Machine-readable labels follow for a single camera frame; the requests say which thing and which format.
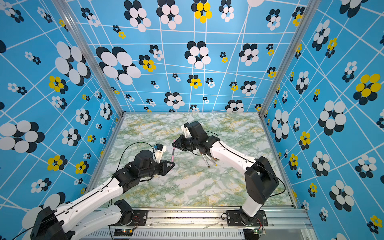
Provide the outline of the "corner aluminium post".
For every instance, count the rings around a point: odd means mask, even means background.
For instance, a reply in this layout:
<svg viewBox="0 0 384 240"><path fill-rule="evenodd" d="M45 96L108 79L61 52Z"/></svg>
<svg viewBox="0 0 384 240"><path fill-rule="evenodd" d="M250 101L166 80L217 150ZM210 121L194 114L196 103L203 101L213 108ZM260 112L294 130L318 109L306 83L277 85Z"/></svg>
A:
<svg viewBox="0 0 384 240"><path fill-rule="evenodd" d="M71 13L71 10L68 4L65 1L52 1L55 8L57 9L60 16L65 21L66 25L69 28L69 32L71 33L73 39L75 40L77 46L80 48L83 53L86 61L89 63L91 71L94 73L95 78L98 80L100 86L104 90L105 94L109 98L112 106L117 111L119 117L124 116L124 111L119 104L115 94L112 93L111 86L108 83L104 73L102 72L96 58L93 56L93 52L87 44L84 35L81 32L79 25L75 21L75 16Z"/></svg>
<svg viewBox="0 0 384 240"><path fill-rule="evenodd" d="M321 1L318 0L310 0L307 7L306 11L304 14L303 20L301 20L301 23L297 27L297 30L295 31L295 34L293 35L293 38L288 46L287 51L285 52L285 55L282 59L282 62L278 68L277 76L273 80L271 87L269 88L269 91L266 95L266 98L262 104L262 109L260 112L260 117L263 117L264 114L267 112L273 98L275 95L275 91L281 81L284 78L284 74L286 73L289 65L291 64L291 61L293 60L293 57L295 55L296 49L301 43L305 33L308 30L309 25L311 24L313 17L320 5Z"/></svg>

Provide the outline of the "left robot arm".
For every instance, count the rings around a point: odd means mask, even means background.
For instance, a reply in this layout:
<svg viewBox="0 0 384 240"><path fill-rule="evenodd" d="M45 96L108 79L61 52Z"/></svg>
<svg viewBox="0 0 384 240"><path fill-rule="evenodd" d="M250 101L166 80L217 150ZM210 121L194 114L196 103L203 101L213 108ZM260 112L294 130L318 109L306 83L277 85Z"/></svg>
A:
<svg viewBox="0 0 384 240"><path fill-rule="evenodd" d="M97 209L141 182L156 175L165 176L176 164L161 157L159 152L140 151L132 162L82 197L67 204L58 197L56 203L45 205L21 235L25 240L80 240L110 225L137 226L133 209L125 200L116 201L103 211Z"/></svg>

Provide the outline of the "right corner aluminium post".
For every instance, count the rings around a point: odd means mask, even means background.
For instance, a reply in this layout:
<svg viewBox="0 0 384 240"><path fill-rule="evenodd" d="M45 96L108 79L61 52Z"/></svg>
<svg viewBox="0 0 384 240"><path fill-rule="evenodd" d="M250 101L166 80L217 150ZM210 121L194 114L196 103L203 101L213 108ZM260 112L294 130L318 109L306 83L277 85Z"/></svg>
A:
<svg viewBox="0 0 384 240"><path fill-rule="evenodd" d="M282 62L278 68L277 76L273 80L271 87L269 88L269 91L266 95L266 98L262 104L262 109L260 112L260 117L263 117L264 114L267 112L273 98L275 95L275 91L281 81L284 78L284 74L286 73L289 65L291 64L291 61L293 60L293 57L295 55L296 49L301 43L305 33L308 30L309 25L311 24L313 17L320 5L321 1L318 0L310 0L307 7L306 11L304 14L303 20L301 20L301 23L297 27L297 30L295 31L295 34L293 35L293 38L288 46L287 51L285 52L285 55L282 59Z"/></svg>

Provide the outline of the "right circuit board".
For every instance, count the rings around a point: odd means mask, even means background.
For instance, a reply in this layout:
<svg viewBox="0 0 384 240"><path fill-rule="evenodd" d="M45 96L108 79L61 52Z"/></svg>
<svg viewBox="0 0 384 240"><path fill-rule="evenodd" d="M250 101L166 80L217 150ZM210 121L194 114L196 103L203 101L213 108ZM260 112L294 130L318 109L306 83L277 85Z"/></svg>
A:
<svg viewBox="0 0 384 240"><path fill-rule="evenodd" d="M266 235L265 230L244 229L243 232L245 240L259 240L260 237Z"/></svg>

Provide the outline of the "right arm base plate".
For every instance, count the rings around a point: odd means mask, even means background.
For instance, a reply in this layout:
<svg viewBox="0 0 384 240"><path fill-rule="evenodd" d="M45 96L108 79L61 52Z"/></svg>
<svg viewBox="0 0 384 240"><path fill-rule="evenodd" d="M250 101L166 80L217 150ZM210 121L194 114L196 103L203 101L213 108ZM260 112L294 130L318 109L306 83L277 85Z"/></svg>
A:
<svg viewBox="0 0 384 240"><path fill-rule="evenodd" d="M268 226L266 213L259 210L254 217L249 217L241 210L226 211L227 224L229 227L257 227L262 228Z"/></svg>

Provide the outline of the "aluminium front rail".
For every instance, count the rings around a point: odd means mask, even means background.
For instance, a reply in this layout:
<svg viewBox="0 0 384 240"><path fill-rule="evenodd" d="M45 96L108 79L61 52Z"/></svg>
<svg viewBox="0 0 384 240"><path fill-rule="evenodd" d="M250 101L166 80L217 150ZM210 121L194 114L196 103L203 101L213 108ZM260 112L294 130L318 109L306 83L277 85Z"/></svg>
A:
<svg viewBox="0 0 384 240"><path fill-rule="evenodd" d="M84 239L198 239L229 240L245 239L244 229L265 230L266 235L259 240L315 240L313 225L304 210L290 207L264 207L268 226L229 227L226 211L238 210L230 207L211 208L143 208L147 210L148 219L145 226L103 227L92 232ZM131 237L114 237L115 229L133 230Z"/></svg>

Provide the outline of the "pink fountain pen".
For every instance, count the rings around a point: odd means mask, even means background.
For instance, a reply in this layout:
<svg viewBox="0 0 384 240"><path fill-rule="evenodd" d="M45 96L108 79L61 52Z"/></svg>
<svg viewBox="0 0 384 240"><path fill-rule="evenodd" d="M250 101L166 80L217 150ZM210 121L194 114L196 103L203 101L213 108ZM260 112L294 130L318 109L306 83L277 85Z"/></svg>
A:
<svg viewBox="0 0 384 240"><path fill-rule="evenodd" d="M173 141L173 148L172 148L172 156L171 156L171 162L174 162L174 158L175 158L175 150L176 148L174 147L174 143L176 142L176 140Z"/></svg>

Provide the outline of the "circuit board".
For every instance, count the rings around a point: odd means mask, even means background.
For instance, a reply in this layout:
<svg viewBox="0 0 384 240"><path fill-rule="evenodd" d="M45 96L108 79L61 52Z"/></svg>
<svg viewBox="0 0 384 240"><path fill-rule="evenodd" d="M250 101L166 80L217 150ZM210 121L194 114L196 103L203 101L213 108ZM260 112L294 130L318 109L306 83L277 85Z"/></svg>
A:
<svg viewBox="0 0 384 240"><path fill-rule="evenodd" d="M245 240L259 240L260 237L266 235L265 230L244 229L243 232Z"/></svg>
<svg viewBox="0 0 384 240"><path fill-rule="evenodd" d="M131 237L133 235L133 230L127 229L115 229L114 237Z"/></svg>

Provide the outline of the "left circuit board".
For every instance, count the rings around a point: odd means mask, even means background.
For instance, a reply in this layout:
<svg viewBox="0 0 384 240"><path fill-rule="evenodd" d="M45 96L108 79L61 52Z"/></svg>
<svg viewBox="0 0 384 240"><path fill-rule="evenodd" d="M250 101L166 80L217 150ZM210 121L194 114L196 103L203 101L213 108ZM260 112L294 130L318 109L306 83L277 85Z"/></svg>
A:
<svg viewBox="0 0 384 240"><path fill-rule="evenodd" d="M133 230L127 229L115 229L114 237L131 237L133 235Z"/></svg>

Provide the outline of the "left corner aluminium post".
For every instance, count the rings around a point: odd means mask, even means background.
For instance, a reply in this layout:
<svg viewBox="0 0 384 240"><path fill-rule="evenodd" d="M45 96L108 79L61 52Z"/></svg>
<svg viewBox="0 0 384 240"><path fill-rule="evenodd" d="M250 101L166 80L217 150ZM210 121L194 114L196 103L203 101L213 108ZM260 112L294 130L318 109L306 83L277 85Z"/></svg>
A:
<svg viewBox="0 0 384 240"><path fill-rule="evenodd" d="M86 61L89 63L91 71L94 73L95 78L98 80L100 86L104 90L105 94L109 98L112 106L117 111L119 117L124 116L124 111L119 104L115 94L112 93L111 86L108 83L104 73L102 72L96 58L93 56L93 52L87 44L84 35L81 32L79 25L75 21L75 16L71 13L71 10L68 4L65 1L52 1L55 8L57 9L60 16L65 21L66 25L69 28L69 32L71 33L73 39L75 40L77 46L80 48L83 53Z"/></svg>

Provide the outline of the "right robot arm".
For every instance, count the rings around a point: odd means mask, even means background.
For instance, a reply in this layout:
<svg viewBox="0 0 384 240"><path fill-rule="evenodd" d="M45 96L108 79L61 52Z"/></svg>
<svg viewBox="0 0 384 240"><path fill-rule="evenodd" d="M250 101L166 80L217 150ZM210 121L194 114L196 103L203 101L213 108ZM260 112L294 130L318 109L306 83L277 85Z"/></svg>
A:
<svg viewBox="0 0 384 240"><path fill-rule="evenodd" d="M244 175L248 197L240 207L240 219L245 226L254 224L257 213L275 196L274 191L282 182L269 160L263 156L253 158L229 147L219 137L209 136L198 121L185 123L181 129L184 133L172 143L174 148L191 153L198 150Z"/></svg>

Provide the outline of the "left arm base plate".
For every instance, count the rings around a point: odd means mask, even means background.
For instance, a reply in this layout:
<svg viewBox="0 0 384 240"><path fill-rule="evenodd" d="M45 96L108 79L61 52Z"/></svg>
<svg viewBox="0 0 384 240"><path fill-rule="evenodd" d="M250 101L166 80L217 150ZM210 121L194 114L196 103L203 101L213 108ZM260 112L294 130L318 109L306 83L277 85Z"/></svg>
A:
<svg viewBox="0 0 384 240"><path fill-rule="evenodd" d="M141 227L145 226L148 219L147 210L133 210L129 215L123 215L122 219L114 224L116 227L130 226L130 227Z"/></svg>

